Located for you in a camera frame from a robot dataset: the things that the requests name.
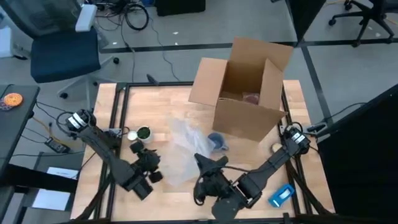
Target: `blue office chair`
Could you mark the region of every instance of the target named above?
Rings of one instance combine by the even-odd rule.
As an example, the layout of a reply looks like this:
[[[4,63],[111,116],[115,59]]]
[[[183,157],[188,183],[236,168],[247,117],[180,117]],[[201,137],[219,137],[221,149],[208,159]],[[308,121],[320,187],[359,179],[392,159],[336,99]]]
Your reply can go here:
[[[98,35],[93,27],[96,6],[82,8],[74,0],[0,0],[0,5],[34,40],[30,72],[37,83],[81,77],[57,94],[66,99],[70,88],[84,84],[87,107],[91,109],[90,87],[98,82],[117,82],[96,76],[110,61],[119,63],[113,56],[102,62],[98,59]]]
[[[349,11],[353,7],[352,6],[353,4],[355,6],[358,6],[361,11],[334,15],[329,21],[329,25],[333,26],[336,24],[336,18],[339,17],[356,17],[356,16],[363,17],[362,21],[359,23],[360,25],[362,25],[362,29],[359,32],[358,38],[353,43],[353,47],[361,45],[362,35],[368,26],[369,20],[371,19],[377,22],[381,27],[383,27],[389,33],[390,36],[389,38],[386,39],[386,43],[390,44],[393,41],[394,32],[386,24],[384,19],[387,17],[386,13],[398,12],[398,0],[370,0],[370,1],[373,3],[372,8],[369,8],[361,4],[360,2],[354,0],[346,0],[344,5],[347,11]]]

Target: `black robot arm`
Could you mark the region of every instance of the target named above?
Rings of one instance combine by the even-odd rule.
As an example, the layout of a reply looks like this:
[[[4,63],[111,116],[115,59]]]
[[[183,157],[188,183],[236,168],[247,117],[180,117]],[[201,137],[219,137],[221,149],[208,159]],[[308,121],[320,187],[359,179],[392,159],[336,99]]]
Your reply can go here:
[[[137,153],[138,160],[132,164],[117,158],[112,149],[120,144],[120,136],[111,132],[103,132],[96,126],[96,119],[87,110],[79,110],[66,119],[70,135],[80,138],[87,143],[107,163],[110,174],[115,183],[127,191],[133,190],[137,196],[144,200],[153,190],[146,181],[146,172],[150,172],[150,180],[157,182],[162,178],[160,172],[155,172],[160,162],[160,157],[144,148],[141,142],[135,142],[131,148]]]
[[[292,156],[308,152],[310,141],[298,129],[288,127],[284,132],[282,147],[259,168],[248,170],[236,181],[229,181],[222,168],[228,158],[213,161],[195,154],[202,182],[195,185],[193,196],[195,203],[202,205],[206,196],[217,197],[211,212],[221,222],[232,220],[244,207],[251,208],[261,197],[268,178],[282,167]]]

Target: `open cardboard box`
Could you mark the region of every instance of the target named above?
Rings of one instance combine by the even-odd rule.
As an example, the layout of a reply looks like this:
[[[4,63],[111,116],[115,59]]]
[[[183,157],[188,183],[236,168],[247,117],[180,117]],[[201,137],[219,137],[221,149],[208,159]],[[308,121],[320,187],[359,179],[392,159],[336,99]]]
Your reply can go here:
[[[235,38],[229,60],[202,58],[189,101],[215,106],[213,129],[261,141],[286,115],[280,111],[284,74],[293,47]],[[258,105],[243,101],[258,93]]]

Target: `white paper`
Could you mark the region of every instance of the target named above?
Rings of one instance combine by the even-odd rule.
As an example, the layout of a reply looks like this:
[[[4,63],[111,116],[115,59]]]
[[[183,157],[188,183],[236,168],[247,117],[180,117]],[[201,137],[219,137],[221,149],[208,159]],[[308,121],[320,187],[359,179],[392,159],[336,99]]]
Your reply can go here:
[[[70,179],[76,179],[78,171],[57,167],[49,167],[47,173],[67,177]],[[69,196],[70,193],[67,192],[57,192],[54,190],[40,189],[36,195],[32,207],[64,211],[67,207]]]

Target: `black panel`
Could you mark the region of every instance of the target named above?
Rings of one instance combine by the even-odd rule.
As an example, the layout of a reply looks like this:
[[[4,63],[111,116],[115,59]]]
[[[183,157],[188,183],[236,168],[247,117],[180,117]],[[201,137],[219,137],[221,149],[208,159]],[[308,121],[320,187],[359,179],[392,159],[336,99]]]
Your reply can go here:
[[[318,144],[336,212],[392,218],[398,200],[398,85],[335,123]]]

